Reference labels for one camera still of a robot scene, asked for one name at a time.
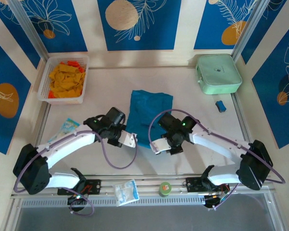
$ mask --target robotic arm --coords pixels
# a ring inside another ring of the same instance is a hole
[[[108,139],[108,143],[114,146],[121,147],[124,144],[135,147],[134,136],[125,131],[124,120],[124,113],[113,107],[106,115],[88,118],[76,130],[52,142],[38,147],[28,144],[22,148],[13,173],[18,177],[31,162],[20,179],[29,194],[37,194],[50,187],[65,187],[79,193],[84,188],[86,179],[77,169],[72,168],[67,173],[52,173],[49,170],[77,149],[98,141],[96,135],[90,131],[96,132],[102,139]]]
[[[234,162],[226,166],[208,166],[201,177],[186,179],[189,192],[218,192],[220,190],[225,192],[226,189],[222,187],[229,183],[242,183],[250,189],[260,190],[270,169],[251,155],[251,152],[270,167],[273,166],[264,144],[260,141],[255,140],[254,143],[234,141],[206,128],[190,116],[181,121],[165,113],[158,124],[166,130],[166,133],[161,139],[152,142],[151,149],[155,154],[162,151],[171,155],[183,152],[181,145],[187,141],[208,147]]]

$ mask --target mint green box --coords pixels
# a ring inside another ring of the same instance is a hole
[[[203,55],[198,58],[196,76],[203,93],[234,93],[242,84],[242,78],[229,54]]]

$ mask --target white table surface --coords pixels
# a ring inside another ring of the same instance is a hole
[[[206,95],[202,93],[195,70],[187,67],[93,69],[88,72],[87,87],[82,104],[52,105],[47,118],[41,143],[53,136],[67,118],[80,124],[87,118],[105,114],[117,107],[129,115],[132,90],[164,92],[173,96],[173,108],[185,110],[202,124],[236,139],[243,139],[238,118],[230,94]],[[222,100],[227,110],[220,113],[215,102]],[[179,119],[184,114],[173,112]],[[133,158],[134,149],[114,147],[105,142],[110,161],[122,167]],[[70,154],[52,169],[76,167],[85,175],[131,175],[131,174],[201,174],[209,165],[231,163],[208,148],[185,142],[184,152],[172,155],[155,155],[151,150],[139,148],[135,162],[127,169],[110,167],[104,159],[100,143],[85,146]]]

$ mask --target blue towel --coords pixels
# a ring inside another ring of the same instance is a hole
[[[126,131],[136,133],[138,144],[150,148],[148,130],[154,117],[167,109],[172,108],[173,96],[165,93],[150,93],[144,90],[133,90],[131,93],[130,114],[126,124]],[[158,125],[157,118],[151,128],[151,140],[161,138],[166,133]]]

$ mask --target small plastic packet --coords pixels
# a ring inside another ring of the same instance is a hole
[[[116,184],[113,187],[115,190],[117,206],[126,205],[128,203],[139,200],[135,180],[130,180],[128,182],[121,184]]]
[[[50,138],[50,140],[48,140],[48,142],[51,142],[53,140],[56,140],[72,131],[74,131],[77,127],[79,126],[79,123],[77,123],[76,121],[68,118],[64,124],[61,126],[60,130],[53,136]]]

